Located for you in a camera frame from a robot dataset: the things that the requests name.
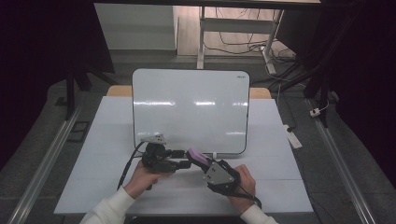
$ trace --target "white desk leg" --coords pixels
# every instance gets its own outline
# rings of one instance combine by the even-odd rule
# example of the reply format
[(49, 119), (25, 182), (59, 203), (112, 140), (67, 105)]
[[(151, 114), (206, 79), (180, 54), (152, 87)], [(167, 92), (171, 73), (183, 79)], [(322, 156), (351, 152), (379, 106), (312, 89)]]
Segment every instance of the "white desk leg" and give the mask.
[(199, 34), (199, 48), (197, 57), (197, 69), (204, 69), (204, 33), (205, 33), (205, 7), (200, 7), (200, 34)]
[(272, 46), (272, 44), (274, 42), (275, 34), (276, 34), (277, 27), (278, 27), (279, 22), (280, 22), (280, 18), (282, 17), (282, 13), (283, 13), (283, 10), (277, 10), (276, 11), (276, 16), (274, 18), (274, 24), (273, 24), (273, 27), (272, 27), (271, 34), (268, 37), (268, 41), (267, 41), (267, 45), (265, 46), (265, 49), (262, 51), (262, 56), (264, 57), (265, 65), (267, 66), (269, 75), (275, 75), (276, 74), (276, 70), (274, 68), (274, 65), (271, 62), (270, 50), (271, 50), (271, 46)]

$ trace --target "whiteboard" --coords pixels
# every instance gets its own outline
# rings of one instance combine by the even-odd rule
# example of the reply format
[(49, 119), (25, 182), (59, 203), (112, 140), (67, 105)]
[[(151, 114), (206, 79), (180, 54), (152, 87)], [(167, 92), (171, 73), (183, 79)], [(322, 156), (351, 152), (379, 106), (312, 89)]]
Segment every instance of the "whiteboard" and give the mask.
[(166, 148), (240, 154), (248, 133), (249, 75), (241, 71), (138, 69), (134, 145), (162, 133)]

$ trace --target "white sleeve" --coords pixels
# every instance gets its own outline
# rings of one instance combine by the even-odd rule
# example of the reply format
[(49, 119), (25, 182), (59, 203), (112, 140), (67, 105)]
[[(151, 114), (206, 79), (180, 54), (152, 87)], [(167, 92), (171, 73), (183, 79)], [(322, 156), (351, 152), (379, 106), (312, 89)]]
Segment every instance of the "white sleeve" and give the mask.
[(277, 224), (273, 217), (268, 217), (259, 206), (253, 204), (242, 214), (241, 218), (247, 224)]
[(117, 193), (107, 199), (103, 199), (91, 211), (89, 211), (80, 223), (108, 223), (122, 224), (125, 220), (125, 213), (134, 203), (134, 199), (120, 188)]

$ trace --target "white power adapter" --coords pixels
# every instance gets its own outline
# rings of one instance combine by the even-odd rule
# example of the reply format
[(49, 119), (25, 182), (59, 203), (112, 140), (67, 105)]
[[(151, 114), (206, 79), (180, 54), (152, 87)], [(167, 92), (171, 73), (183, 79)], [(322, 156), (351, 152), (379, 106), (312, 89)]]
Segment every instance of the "white power adapter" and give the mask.
[(309, 111), (309, 114), (311, 114), (311, 117), (314, 118), (314, 117), (320, 115), (320, 110), (318, 108), (313, 109), (313, 110)]

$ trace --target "power strip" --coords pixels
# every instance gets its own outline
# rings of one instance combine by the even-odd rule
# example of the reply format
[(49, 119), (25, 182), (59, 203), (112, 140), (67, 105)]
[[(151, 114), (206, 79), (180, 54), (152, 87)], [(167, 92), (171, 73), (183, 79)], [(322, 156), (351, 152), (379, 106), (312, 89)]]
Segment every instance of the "power strip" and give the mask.
[(301, 145), (301, 142), (297, 139), (296, 135), (292, 131), (288, 132), (289, 125), (284, 124), (283, 127), (285, 128), (285, 133), (289, 139), (291, 147), (294, 149), (302, 147), (303, 145)]

